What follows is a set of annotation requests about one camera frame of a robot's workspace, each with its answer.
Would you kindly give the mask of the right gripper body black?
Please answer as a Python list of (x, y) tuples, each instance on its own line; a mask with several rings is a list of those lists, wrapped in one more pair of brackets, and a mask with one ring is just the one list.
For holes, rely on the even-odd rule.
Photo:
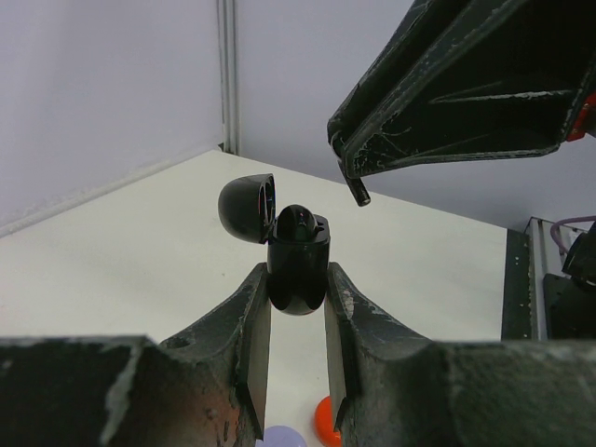
[(581, 139), (595, 90), (595, 2), (559, 1), (558, 73), (571, 90), (566, 100), (559, 143)]

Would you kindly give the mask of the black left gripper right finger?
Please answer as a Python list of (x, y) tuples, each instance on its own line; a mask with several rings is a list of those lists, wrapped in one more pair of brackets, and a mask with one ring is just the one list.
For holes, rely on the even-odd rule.
[(337, 263), (324, 305), (332, 424), (345, 446), (591, 446), (590, 341), (437, 342)]

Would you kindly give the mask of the black earbud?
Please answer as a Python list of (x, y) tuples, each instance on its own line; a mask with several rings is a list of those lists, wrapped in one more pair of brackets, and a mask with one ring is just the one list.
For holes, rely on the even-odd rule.
[(322, 226), (315, 215), (302, 205), (289, 205), (285, 207), (277, 218), (275, 236), (285, 242), (311, 242)]
[(346, 185), (359, 207), (364, 207), (370, 204), (370, 195), (360, 178), (352, 179), (349, 178), (343, 162), (343, 147), (344, 140), (339, 132), (336, 132), (331, 139), (331, 147), (337, 156), (337, 163), (339, 170), (345, 180)]

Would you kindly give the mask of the purple earbud charging case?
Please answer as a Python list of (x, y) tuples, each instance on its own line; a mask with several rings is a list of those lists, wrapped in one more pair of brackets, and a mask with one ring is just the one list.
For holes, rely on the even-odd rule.
[(260, 441), (262, 447), (306, 447), (305, 438), (294, 428), (288, 426), (272, 426), (264, 431)]

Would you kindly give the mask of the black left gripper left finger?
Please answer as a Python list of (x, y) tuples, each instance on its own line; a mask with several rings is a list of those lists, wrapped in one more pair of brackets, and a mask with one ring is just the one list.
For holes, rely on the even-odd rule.
[(1, 341), (5, 446), (252, 446), (264, 435), (271, 307), (257, 264), (161, 343), (140, 335)]

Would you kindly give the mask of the orange earbud charging case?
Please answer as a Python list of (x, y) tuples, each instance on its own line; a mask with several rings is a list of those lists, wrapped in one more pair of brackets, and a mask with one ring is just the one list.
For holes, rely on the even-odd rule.
[(318, 440), (327, 447), (341, 447), (341, 434), (333, 428), (332, 400), (323, 398), (317, 405), (313, 417), (314, 431)]

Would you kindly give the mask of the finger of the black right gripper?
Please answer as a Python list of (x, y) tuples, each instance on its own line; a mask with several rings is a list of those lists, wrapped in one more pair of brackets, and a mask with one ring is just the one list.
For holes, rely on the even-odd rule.
[(591, 1), (416, 1), (330, 118), (352, 179), (543, 156), (595, 89)]

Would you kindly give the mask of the black earbud charging case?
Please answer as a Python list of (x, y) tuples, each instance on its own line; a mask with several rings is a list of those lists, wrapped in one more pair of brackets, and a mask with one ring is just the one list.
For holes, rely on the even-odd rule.
[(322, 231), (311, 242), (285, 242), (275, 236), (281, 211), (271, 173), (227, 183), (218, 198), (223, 228), (233, 237), (267, 246), (266, 289), (271, 304), (293, 316), (320, 308), (327, 289), (331, 232), (328, 220), (313, 213)]

